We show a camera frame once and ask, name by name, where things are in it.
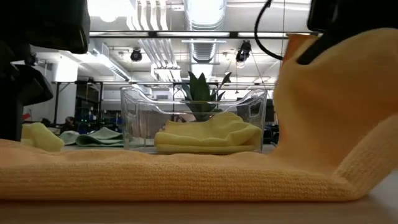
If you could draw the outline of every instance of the yellow microfiber towel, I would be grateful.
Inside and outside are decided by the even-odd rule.
[[[220,113],[205,122],[167,121],[155,136],[159,152],[242,152],[261,148],[262,131],[234,113]]]
[[[63,147],[63,141],[42,123],[23,124],[21,142],[48,152],[59,152]]]
[[[398,163],[398,30],[365,32],[310,65],[284,63],[280,143],[263,155],[45,152],[0,141],[0,199],[347,201]]]

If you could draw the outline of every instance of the black camera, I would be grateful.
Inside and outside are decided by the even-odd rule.
[[[324,34],[297,62],[308,65],[330,47],[369,30],[387,27],[397,29],[397,9],[397,0],[382,3],[373,0],[312,0],[308,28]]]
[[[133,49],[132,53],[130,55],[130,59],[133,62],[139,62],[142,60],[142,54],[141,54],[141,49]]]
[[[236,62],[245,62],[249,56],[250,56],[250,52],[251,52],[251,44],[250,41],[248,40],[244,40],[241,48],[238,50],[238,53],[236,54]]]
[[[19,141],[23,107],[52,99],[48,81],[32,66],[30,45],[84,54],[90,16],[87,0],[14,0],[0,6],[0,138]],[[25,65],[11,62],[25,61]]]

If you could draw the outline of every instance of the green cloth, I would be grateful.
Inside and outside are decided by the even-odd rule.
[[[78,136],[76,144],[85,147],[123,147],[123,134],[101,128],[92,134]]]
[[[79,136],[79,133],[76,131],[64,131],[59,138],[63,141],[64,145],[68,146],[76,143],[76,139]]]
[[[77,144],[82,147],[123,147],[123,134],[108,128],[101,128],[91,134],[82,134],[75,131],[65,131],[59,136],[65,145]],[[134,138],[130,142],[131,147],[154,146],[153,139]]]

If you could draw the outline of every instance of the transparent tray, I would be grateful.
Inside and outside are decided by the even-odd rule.
[[[261,152],[266,100],[266,90],[252,90],[238,101],[153,100],[122,87],[124,148],[157,154]]]

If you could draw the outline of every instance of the table surface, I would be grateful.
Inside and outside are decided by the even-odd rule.
[[[0,223],[398,223],[398,172],[346,203],[0,202]]]

